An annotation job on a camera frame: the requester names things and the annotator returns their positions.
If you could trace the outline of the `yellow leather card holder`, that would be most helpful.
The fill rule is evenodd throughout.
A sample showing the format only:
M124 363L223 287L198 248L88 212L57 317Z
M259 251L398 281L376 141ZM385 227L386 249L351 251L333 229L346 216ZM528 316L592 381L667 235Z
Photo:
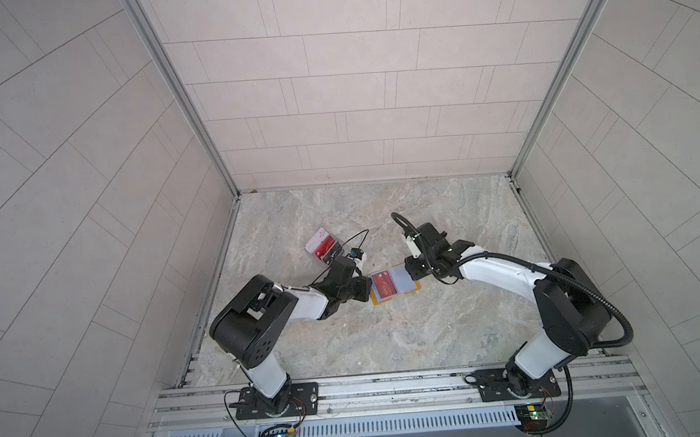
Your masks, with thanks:
M398 265L381 270L370 275L372 281L370 290L371 303L375 306L413 294L422 289L419 281L414 281L407 272L405 265Z

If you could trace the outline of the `red VIP card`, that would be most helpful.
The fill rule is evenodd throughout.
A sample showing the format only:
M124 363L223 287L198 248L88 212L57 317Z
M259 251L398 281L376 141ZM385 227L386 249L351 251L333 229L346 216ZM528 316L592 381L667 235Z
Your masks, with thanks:
M374 299L376 302L386 302L398 295L393 277L389 270L377 272L372 275L372 284L374 287Z

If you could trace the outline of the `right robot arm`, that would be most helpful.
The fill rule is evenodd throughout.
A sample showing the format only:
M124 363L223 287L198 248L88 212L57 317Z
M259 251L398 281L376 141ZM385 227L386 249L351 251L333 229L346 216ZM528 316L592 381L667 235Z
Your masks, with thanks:
M403 239L412 253L405 259L415 281L431 276L446 284L468 279L505 289L535 304L541 331L524 343L499 377L487 384L515 398L534 395L538 381L556 367L587 355L612 315L598 289L573 261L537 264L489 252L471 241L449 243L431 223L402 221Z

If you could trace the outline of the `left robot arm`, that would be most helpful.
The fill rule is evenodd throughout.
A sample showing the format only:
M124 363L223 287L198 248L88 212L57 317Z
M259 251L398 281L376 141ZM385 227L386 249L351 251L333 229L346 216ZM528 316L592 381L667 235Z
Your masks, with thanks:
M292 379L273 354L291 320L326 320L349 301L366 303L372 280L361 272L366 254L354 248L338 256L324 279L306 287L283 286L257 274L212 321L212 340L240 363L255 406L279 415L289 406Z

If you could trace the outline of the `clear plastic card box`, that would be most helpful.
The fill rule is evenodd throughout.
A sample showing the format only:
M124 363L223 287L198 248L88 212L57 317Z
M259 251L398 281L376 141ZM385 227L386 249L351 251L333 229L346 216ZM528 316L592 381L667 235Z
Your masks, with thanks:
M320 227L307 241L305 250L316 260L331 265L333 260L343 251L343 245L335 235Z

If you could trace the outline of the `red white card in box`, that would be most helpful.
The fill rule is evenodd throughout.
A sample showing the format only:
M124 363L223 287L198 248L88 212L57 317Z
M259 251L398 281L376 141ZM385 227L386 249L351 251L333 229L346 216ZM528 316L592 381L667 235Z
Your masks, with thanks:
M326 229L320 227L318 231L307 241L306 251L319 260L323 260L327 254L335 247L337 239Z

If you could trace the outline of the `right green circuit board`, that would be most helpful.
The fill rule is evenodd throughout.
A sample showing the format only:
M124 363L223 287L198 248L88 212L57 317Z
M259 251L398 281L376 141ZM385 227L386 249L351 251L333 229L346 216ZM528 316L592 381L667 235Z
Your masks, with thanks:
M552 413L543 404L515 406L514 410L520 422L517 428L523 433L544 430L552 418Z

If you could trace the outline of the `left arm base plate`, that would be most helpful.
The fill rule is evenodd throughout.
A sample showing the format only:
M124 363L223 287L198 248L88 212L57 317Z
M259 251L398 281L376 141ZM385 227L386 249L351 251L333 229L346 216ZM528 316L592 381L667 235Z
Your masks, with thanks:
M269 399L255 388L244 387L237 400L226 400L225 403L236 409L237 421L316 415L319 388L316 382L289 382Z

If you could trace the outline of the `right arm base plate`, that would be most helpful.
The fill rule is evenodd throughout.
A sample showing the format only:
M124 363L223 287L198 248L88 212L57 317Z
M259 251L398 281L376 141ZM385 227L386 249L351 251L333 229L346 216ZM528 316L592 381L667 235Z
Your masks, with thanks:
M509 370L503 367L485 368L468 373L463 380L468 385L478 388L484 403L561 395L560 383L552 371L547 372L540 379L532 379L521 370Z

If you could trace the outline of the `aluminium mounting rail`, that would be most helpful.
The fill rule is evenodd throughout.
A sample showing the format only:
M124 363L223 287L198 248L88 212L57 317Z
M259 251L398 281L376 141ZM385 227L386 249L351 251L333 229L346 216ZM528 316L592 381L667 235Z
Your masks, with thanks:
M388 374L303 379L294 384L301 408L288 406L269 415L240 385L192 387L163 391L148 422L152 431L255 425L408 413L445 409L517 405L518 398L496 383L478 384L474 367L401 371ZM524 400L564 401L647 393L637 369L626 356L593 355L575 360L567 373L553 370L536 381Z

